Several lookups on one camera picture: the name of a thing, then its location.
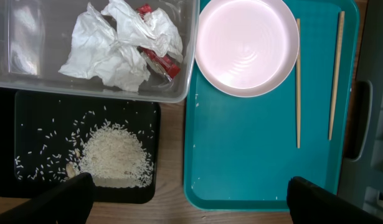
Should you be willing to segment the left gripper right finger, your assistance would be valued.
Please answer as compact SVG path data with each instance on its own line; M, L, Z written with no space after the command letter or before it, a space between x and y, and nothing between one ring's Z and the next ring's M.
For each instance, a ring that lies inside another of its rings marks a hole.
M294 224L383 224L382 219L299 176L288 182L286 204Z

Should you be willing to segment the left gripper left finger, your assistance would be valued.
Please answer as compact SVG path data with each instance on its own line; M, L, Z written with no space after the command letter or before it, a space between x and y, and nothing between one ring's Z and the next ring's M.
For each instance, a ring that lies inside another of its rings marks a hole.
M0 223L85 223L94 194L92 176L82 173L0 214Z

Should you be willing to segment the pile of white rice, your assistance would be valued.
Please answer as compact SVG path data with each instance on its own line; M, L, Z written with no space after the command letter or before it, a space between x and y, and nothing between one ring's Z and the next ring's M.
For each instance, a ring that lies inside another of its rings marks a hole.
M95 185L153 183L156 103L18 106L14 173L26 184L59 184L89 173Z

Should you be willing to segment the wooden chopstick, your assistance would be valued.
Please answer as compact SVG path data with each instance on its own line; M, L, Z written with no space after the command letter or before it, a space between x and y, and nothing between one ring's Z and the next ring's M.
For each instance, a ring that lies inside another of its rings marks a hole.
M337 26L338 29L337 29L337 36L336 36L336 51L335 51L333 85L332 85L331 107L330 107L330 117L329 117L329 131L328 131L329 141L332 140L333 129L334 129L334 117L335 117L335 111L336 111L339 70L340 70L341 51L342 51L343 32L344 32L344 18L345 18L345 12L341 11L338 16L338 26Z
M296 144L301 147L301 50L296 59Z

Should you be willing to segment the white paper wrapper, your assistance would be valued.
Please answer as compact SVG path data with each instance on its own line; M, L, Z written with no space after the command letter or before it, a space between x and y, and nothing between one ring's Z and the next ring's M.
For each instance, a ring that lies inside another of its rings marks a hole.
M98 77L105 86L137 92L151 75L148 67L172 80L180 71L183 44L166 11L149 4L133 9L110 1L102 11L88 4L76 20L71 51L59 73Z

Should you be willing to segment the large white plate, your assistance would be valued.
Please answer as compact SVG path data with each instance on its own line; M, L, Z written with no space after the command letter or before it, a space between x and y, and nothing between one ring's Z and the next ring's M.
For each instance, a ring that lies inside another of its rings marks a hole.
M283 0L213 0L199 15L195 60L206 80L232 96L281 85L300 52L300 33Z

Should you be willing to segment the grey plastic dish rack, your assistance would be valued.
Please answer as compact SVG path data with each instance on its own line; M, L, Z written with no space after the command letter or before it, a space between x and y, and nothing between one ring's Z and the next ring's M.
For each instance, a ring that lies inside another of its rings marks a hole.
M344 158L338 195L383 221L383 1L369 1L356 76L357 154Z

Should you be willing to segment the black rectangular tray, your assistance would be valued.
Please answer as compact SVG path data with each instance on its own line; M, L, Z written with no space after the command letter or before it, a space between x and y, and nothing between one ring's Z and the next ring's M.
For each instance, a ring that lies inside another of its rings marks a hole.
M155 193L161 108L114 100L0 88L0 197L33 198L61 184L66 167L104 126L134 134L148 170L140 178L95 179L97 202L149 202Z

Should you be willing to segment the teal serving tray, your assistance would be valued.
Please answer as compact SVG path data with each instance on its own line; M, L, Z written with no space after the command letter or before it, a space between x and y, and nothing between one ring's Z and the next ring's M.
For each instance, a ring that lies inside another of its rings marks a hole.
M301 176L335 194L354 69L359 9L353 0L288 1L301 21L301 147L295 74L275 90L238 98L194 67L187 96L184 193L206 210L285 211ZM338 16L345 12L332 140L328 140Z

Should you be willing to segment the clear plastic bin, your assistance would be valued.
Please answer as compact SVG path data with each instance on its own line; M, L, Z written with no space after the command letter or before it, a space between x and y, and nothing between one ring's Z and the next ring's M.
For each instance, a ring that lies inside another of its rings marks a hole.
M166 11L183 44L181 71L173 81L151 72L136 93L59 73L67 61L72 32L88 0L0 1L0 87L118 98L122 100L177 103L185 99L194 66L200 1L148 1Z

